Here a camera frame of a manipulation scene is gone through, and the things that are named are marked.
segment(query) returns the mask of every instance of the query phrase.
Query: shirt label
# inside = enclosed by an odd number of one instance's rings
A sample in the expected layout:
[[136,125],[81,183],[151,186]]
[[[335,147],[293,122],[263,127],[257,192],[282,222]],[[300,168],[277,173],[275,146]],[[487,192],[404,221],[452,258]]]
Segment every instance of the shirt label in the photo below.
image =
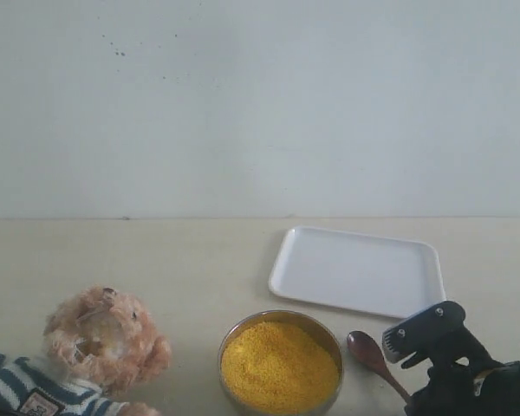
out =
[[47,397],[38,389],[33,390],[19,408],[19,412],[28,416],[56,416],[62,410],[63,406],[60,403]]

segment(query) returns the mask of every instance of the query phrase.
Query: teddy bear ear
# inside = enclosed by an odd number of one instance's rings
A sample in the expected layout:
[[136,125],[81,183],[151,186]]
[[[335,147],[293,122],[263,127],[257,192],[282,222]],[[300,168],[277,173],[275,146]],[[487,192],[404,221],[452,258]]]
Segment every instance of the teddy bear ear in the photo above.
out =
[[154,341],[153,349],[147,356],[140,370],[139,380],[149,381],[169,367],[172,359],[172,348],[167,339],[160,335]]

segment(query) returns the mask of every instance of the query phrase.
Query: white tray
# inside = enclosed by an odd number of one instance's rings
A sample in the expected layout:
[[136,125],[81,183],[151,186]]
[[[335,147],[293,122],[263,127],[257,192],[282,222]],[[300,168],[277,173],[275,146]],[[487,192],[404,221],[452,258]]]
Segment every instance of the white tray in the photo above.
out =
[[299,226],[288,231],[270,276],[275,295],[392,318],[445,300],[430,245]]

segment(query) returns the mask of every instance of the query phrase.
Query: beige tabletop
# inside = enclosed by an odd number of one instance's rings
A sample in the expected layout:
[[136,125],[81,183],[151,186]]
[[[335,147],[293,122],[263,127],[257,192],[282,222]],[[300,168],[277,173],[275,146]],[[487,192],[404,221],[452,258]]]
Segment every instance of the beige tabletop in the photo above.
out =
[[[0,352],[39,351],[46,314],[94,283],[132,291],[171,339],[172,367],[135,388],[167,415],[230,415],[216,359],[226,331],[264,309],[306,312],[343,343],[362,329],[380,338],[392,322],[289,302],[268,291],[284,232],[299,224],[422,240],[439,253],[447,297],[466,326],[501,361],[520,360],[520,219],[228,219],[0,221]],[[399,397],[345,355],[346,378],[330,415],[400,415]],[[393,373],[406,389],[426,367]]]

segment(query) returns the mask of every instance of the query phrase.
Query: plush toy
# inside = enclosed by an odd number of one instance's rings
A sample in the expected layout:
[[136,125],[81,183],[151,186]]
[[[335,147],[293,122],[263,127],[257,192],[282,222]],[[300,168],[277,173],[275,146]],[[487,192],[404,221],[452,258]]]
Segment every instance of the plush toy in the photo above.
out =
[[0,409],[29,416],[158,416],[144,403],[114,401],[171,359],[143,303],[93,287],[61,303],[44,329],[44,354],[0,354]]

